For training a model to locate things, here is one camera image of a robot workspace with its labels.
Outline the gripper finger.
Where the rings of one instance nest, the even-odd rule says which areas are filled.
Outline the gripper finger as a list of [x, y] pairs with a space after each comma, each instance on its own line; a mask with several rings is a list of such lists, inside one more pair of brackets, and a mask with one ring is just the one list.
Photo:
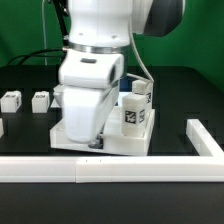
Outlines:
[[87, 89], [66, 86], [62, 113], [66, 137], [76, 143], [94, 141], [117, 103], [119, 86]]
[[91, 149], [102, 149], [103, 148], [103, 138], [98, 135], [97, 138], [88, 145]]

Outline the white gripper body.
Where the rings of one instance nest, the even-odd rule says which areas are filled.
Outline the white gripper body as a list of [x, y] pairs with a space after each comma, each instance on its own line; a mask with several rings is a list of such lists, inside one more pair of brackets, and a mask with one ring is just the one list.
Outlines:
[[123, 72], [122, 54], [93, 54], [69, 49], [59, 68], [59, 82], [74, 87], [108, 89]]

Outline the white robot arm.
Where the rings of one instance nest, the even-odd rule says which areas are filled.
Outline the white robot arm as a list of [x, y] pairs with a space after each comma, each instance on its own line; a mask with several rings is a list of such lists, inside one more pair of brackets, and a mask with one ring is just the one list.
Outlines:
[[68, 0], [69, 47], [59, 68], [65, 135], [97, 140], [118, 100], [133, 33], [162, 37], [181, 22], [185, 0]]

